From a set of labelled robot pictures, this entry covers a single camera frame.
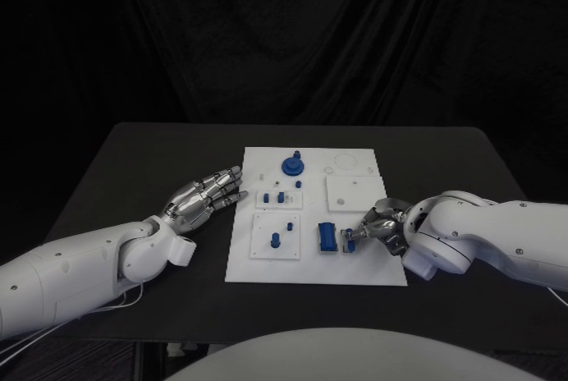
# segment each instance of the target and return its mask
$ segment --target blue object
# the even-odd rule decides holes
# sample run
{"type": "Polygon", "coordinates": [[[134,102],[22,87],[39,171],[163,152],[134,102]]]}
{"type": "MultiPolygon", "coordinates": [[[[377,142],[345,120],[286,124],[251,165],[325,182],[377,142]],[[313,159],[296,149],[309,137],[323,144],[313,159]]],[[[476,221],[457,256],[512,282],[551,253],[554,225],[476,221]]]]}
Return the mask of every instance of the blue object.
{"type": "Polygon", "coordinates": [[[281,163],[281,171],[289,176],[297,176],[305,171],[305,163],[300,159],[300,151],[294,151],[294,156],[284,159],[284,162],[281,163]]]}
{"type": "Polygon", "coordinates": [[[320,251],[338,251],[338,242],[335,240],[335,224],[320,223],[320,251]]]}
{"type": "Polygon", "coordinates": [[[270,241],[270,245],[273,248],[279,248],[281,246],[281,235],[279,233],[273,233],[273,240],[270,241]]]}
{"type": "Polygon", "coordinates": [[[355,241],[354,240],[348,240],[348,253],[352,254],[355,252],[355,241]]]}

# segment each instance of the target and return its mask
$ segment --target black background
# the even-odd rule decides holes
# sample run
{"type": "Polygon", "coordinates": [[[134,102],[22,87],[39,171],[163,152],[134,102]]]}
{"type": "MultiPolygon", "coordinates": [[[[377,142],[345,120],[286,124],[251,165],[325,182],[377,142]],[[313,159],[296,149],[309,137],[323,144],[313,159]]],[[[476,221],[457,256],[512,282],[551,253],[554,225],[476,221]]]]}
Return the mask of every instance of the black background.
{"type": "Polygon", "coordinates": [[[568,0],[2,5],[18,252],[44,241],[119,122],[478,126],[529,199],[568,199],[568,0]]]}

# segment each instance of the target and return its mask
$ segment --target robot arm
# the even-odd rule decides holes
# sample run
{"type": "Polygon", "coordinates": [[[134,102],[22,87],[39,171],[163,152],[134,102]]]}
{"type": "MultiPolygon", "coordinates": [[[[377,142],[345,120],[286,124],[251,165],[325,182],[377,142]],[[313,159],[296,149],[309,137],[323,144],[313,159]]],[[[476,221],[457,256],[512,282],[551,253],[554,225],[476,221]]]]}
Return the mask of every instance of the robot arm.
{"type": "Polygon", "coordinates": [[[179,235],[247,196],[228,195],[240,184],[234,167],[192,181],[157,216],[52,241],[0,266],[0,340],[91,312],[152,280],[168,262],[188,266],[195,243],[179,235]]]}
{"type": "Polygon", "coordinates": [[[462,191],[407,206],[379,200],[346,241],[378,237],[426,280],[439,269],[463,274],[479,258],[511,278],[568,291],[568,206],[495,204],[462,191]]]}

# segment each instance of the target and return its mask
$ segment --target silver robotic hand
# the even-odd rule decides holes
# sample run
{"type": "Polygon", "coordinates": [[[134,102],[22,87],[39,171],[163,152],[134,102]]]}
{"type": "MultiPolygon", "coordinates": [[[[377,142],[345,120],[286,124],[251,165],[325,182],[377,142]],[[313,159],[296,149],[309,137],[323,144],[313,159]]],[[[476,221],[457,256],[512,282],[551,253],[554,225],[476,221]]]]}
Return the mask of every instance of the silver robotic hand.
{"type": "Polygon", "coordinates": [[[247,196],[230,194],[240,184],[234,167],[192,181],[157,216],[55,240],[2,265],[0,340],[85,315],[152,280],[168,262],[188,266],[196,244],[179,235],[247,196]]]}
{"type": "Polygon", "coordinates": [[[178,234],[194,231],[218,209],[230,206],[248,193],[228,193],[241,185],[241,168],[222,170],[202,180],[192,181],[173,194],[159,217],[178,234]]]}
{"type": "Polygon", "coordinates": [[[379,200],[361,226],[342,231],[343,246],[378,238],[426,280],[441,269],[463,274],[476,258],[521,281],[568,291],[568,206],[498,204],[450,190],[416,205],[379,200]]]}

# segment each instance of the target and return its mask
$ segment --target black table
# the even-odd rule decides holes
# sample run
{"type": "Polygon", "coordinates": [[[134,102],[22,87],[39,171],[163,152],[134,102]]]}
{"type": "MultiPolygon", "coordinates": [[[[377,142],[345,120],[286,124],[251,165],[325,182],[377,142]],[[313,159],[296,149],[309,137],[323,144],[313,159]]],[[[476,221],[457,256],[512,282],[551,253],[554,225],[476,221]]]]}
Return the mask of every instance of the black table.
{"type": "MultiPolygon", "coordinates": [[[[157,213],[173,191],[241,165],[245,146],[375,149],[390,196],[418,202],[463,190],[498,202],[525,198],[482,131],[473,128],[119,125],[48,241],[157,213]]],[[[55,335],[162,342],[240,342],[299,328],[382,328],[479,349],[564,349],[568,309],[542,288],[476,260],[466,275],[410,287],[227,283],[235,208],[191,237],[186,268],[169,265],[142,302],[91,314],[55,335]]]]}

